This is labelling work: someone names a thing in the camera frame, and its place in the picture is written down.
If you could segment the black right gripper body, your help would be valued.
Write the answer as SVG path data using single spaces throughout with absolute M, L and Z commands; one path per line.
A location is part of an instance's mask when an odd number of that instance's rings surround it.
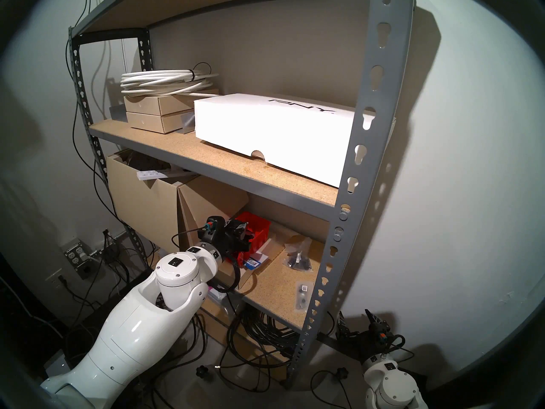
M 405 345 L 401 334 L 349 331 L 348 340 L 339 340 L 340 352 L 358 361 L 365 361 L 377 354 L 389 354 Z

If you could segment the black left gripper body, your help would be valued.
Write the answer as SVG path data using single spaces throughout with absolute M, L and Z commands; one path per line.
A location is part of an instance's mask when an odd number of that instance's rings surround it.
M 198 229 L 198 238 L 201 242 L 213 246 L 221 255 L 222 260 L 226 258 L 234 260 L 234 237 L 226 227 L 225 218 L 222 216 L 208 217 L 204 226 Z

